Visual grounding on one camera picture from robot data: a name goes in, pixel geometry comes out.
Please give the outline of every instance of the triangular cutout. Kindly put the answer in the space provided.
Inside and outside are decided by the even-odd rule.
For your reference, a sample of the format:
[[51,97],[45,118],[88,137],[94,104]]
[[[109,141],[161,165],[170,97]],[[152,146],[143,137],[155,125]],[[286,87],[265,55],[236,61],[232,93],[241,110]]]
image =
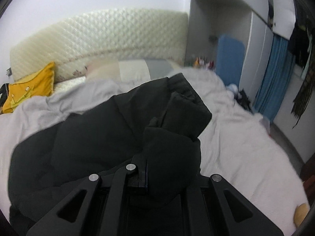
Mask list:
[[253,213],[244,206],[229,190],[224,190],[224,196],[237,223],[253,216]]
[[71,201],[69,201],[59,212],[58,217],[74,223],[79,214],[80,208],[84,201],[87,191],[81,190]]

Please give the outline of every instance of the yellow cushion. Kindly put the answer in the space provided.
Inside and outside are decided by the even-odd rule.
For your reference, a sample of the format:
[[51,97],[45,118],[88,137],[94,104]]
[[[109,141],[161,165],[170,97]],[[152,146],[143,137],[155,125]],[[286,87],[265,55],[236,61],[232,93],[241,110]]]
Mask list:
[[3,105],[3,113],[13,112],[24,100],[33,96],[50,96],[54,89],[55,62],[42,70],[9,84],[9,95]]

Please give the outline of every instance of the floor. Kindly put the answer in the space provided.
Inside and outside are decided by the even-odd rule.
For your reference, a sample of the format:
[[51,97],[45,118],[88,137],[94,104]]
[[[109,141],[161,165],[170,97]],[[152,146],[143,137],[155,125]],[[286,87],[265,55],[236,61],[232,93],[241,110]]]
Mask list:
[[283,150],[285,150],[292,166],[296,170],[297,174],[300,175],[304,162],[294,146],[275,124],[270,125],[270,135],[277,142],[277,144],[281,146]]

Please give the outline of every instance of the metal screw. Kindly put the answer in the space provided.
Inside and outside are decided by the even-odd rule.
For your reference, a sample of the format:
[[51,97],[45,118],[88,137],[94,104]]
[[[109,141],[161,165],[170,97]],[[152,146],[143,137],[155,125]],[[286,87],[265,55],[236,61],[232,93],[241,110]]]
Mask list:
[[136,165],[134,165],[134,164],[132,164],[132,163],[130,163],[130,164],[128,164],[128,165],[126,166],[126,169],[129,170],[129,171],[132,171],[132,170],[134,170],[135,168],[136,168]]
[[94,182],[96,180],[98,180],[99,176],[97,174],[92,174],[89,176],[89,180]]
[[212,180],[215,182],[220,182],[222,180],[222,177],[220,175],[215,174],[212,176]]

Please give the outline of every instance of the cream padded headboard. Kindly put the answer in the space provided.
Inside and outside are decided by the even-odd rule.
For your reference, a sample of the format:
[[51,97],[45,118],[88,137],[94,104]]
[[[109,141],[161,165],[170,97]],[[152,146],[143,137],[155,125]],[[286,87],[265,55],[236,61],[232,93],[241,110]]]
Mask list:
[[14,80],[56,63],[55,82],[79,77],[88,61],[163,58],[184,63],[186,13],[155,9],[110,9],[53,24],[11,49]]

